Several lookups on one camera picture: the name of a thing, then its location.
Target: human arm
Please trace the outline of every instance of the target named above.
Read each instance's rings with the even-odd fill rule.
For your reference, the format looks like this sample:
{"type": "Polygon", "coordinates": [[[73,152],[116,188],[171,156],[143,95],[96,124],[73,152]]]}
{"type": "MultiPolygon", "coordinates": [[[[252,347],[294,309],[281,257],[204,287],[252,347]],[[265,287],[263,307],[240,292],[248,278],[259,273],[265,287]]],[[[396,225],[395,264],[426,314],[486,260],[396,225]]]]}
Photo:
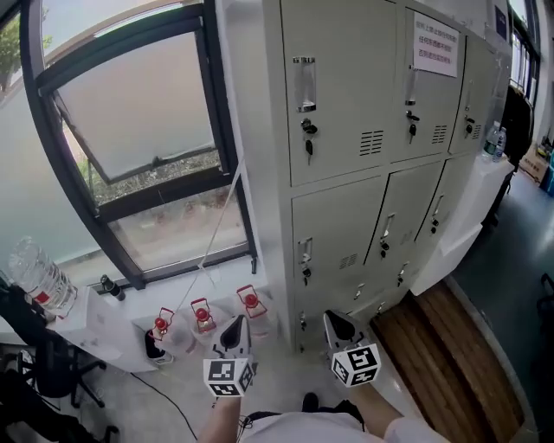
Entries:
{"type": "Polygon", "coordinates": [[[241,397],[220,397],[198,443],[236,443],[240,415],[241,397]]]}
{"type": "Polygon", "coordinates": [[[370,383],[350,388],[350,398],[358,407],[368,431],[381,439],[389,424],[403,417],[370,383]]]}

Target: white shirt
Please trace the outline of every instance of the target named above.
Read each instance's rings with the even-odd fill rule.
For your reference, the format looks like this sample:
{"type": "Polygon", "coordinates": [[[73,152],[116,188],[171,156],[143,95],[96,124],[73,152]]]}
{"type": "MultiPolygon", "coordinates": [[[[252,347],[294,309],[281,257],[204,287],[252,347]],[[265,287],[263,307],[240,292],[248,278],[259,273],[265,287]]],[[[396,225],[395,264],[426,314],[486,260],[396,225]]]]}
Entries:
{"type": "Polygon", "coordinates": [[[242,443],[448,443],[424,421],[405,417],[389,424],[384,440],[365,433],[350,414],[288,413],[254,421],[242,443]]]}

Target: water bottle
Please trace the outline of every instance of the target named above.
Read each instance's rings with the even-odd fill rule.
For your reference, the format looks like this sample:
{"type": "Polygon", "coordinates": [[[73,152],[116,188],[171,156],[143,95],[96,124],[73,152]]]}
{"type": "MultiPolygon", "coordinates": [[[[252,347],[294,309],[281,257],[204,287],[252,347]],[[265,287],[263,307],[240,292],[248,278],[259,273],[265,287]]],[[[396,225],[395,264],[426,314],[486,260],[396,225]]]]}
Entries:
{"type": "Polygon", "coordinates": [[[190,333],[189,325],[183,314],[162,308],[154,328],[151,330],[154,345],[173,356],[191,354],[196,347],[196,339],[190,333]]]}
{"type": "Polygon", "coordinates": [[[503,126],[502,129],[500,129],[499,142],[496,144],[496,149],[494,150],[494,162],[499,162],[502,159],[504,148],[506,148],[506,129],[503,126]]]}
{"type": "Polygon", "coordinates": [[[488,134],[486,135],[485,147],[483,148],[483,152],[481,152],[481,156],[486,162],[490,162],[494,158],[496,145],[499,142],[499,135],[500,123],[498,121],[495,121],[493,127],[488,130],[488,134]]]}
{"type": "Polygon", "coordinates": [[[198,299],[190,303],[189,325],[192,335],[204,346],[209,346],[217,327],[227,323],[231,315],[216,305],[208,305],[208,300],[198,299]]]}
{"type": "Polygon", "coordinates": [[[45,311],[66,317],[77,288],[30,237],[23,237],[10,255],[11,278],[45,311]]]}
{"type": "Polygon", "coordinates": [[[277,318],[272,300],[263,292],[257,292],[252,285],[236,290],[236,310],[248,319],[250,336],[261,339],[275,331],[277,318]]]}

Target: white rope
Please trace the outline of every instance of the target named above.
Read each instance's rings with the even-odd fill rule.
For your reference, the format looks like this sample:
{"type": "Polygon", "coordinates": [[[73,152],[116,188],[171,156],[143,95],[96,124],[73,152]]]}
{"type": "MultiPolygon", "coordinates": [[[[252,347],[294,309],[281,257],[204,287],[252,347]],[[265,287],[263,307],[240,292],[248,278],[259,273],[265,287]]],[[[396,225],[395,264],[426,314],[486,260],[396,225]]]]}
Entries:
{"type": "MultiPolygon", "coordinates": [[[[222,213],[219,215],[219,221],[217,222],[216,229],[214,229],[214,233],[211,235],[211,238],[209,239],[208,246],[206,247],[206,252],[204,253],[204,256],[200,260],[200,263],[198,263],[197,267],[200,271],[202,271],[206,277],[208,277],[209,281],[211,282],[212,286],[216,288],[216,283],[209,275],[209,272],[206,271],[204,268],[204,263],[206,262],[206,259],[208,257],[209,251],[211,250],[211,247],[214,243],[214,239],[216,238],[217,231],[219,230],[219,227],[222,224],[223,216],[225,215],[225,211],[227,210],[227,207],[229,205],[229,201],[231,200],[231,196],[233,195],[233,192],[235,191],[236,182],[238,182],[239,177],[241,176],[241,168],[242,164],[244,163],[244,156],[241,157],[241,160],[239,161],[238,166],[236,167],[235,176],[233,177],[233,181],[231,182],[231,187],[229,189],[229,193],[227,194],[227,199],[225,200],[225,204],[223,205],[222,213]]],[[[192,290],[192,287],[196,284],[196,281],[198,280],[198,276],[200,273],[196,273],[194,279],[192,280],[192,283],[189,286],[189,289],[184,294],[183,299],[181,299],[181,303],[177,306],[177,309],[174,312],[177,312],[179,309],[181,309],[181,306],[183,306],[184,301],[187,299],[187,297],[190,294],[190,291],[192,290]]]]}

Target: window frame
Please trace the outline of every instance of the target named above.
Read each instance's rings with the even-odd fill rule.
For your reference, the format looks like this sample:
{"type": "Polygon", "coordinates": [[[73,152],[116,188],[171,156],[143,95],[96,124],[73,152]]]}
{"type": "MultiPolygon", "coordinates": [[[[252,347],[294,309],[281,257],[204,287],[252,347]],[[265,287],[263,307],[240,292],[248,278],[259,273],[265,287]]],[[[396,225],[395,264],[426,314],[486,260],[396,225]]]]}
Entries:
{"type": "MultiPolygon", "coordinates": [[[[151,9],[154,10],[156,7],[156,5],[152,5],[151,9]]],[[[238,158],[223,75],[215,1],[206,0],[204,3],[184,5],[182,8],[163,11],[128,23],[121,28],[76,45],[74,50],[65,52],[62,57],[56,58],[56,62],[48,67],[45,66],[42,53],[42,2],[40,0],[22,0],[21,10],[19,11],[15,7],[15,12],[10,12],[12,12],[12,16],[17,12],[21,13],[20,45],[23,83],[42,147],[75,212],[100,249],[123,274],[124,278],[117,280],[118,284],[123,287],[132,286],[136,289],[143,289],[149,282],[196,270],[202,257],[183,260],[151,270],[140,269],[123,248],[115,233],[109,228],[108,223],[232,183],[233,175],[238,167],[238,158]],[[64,115],[63,106],[60,109],[59,100],[56,104],[56,90],[78,75],[114,57],[166,38],[190,32],[194,32],[196,36],[204,96],[221,168],[212,167],[177,177],[96,206],[63,134],[61,120],[67,121],[69,116],[64,115]]],[[[86,154],[89,154],[86,146],[81,145],[81,148],[86,154]]],[[[254,273],[257,252],[240,178],[237,181],[235,193],[246,241],[234,247],[210,253],[204,265],[211,266],[249,254],[253,259],[254,273]]]]}
{"type": "Polygon", "coordinates": [[[533,79],[535,79],[538,84],[540,71],[540,40],[538,36],[538,18],[536,5],[534,3],[534,0],[525,0],[525,6],[527,9],[527,22],[529,23],[529,28],[525,26],[524,22],[519,18],[518,14],[516,14],[509,2],[507,5],[508,17],[510,22],[510,46],[513,48],[514,41],[512,35],[516,35],[522,47],[520,49],[519,72],[520,76],[523,75],[526,83],[522,86],[519,82],[515,82],[514,80],[512,80],[512,76],[510,75],[510,84],[517,83],[517,88],[523,87],[525,97],[531,102],[531,106],[534,109],[537,102],[538,88],[535,87],[535,90],[533,91],[533,96],[531,96],[531,84],[533,79]],[[529,56],[529,73],[527,73],[525,69],[526,66],[524,51],[526,51],[529,56]]]}

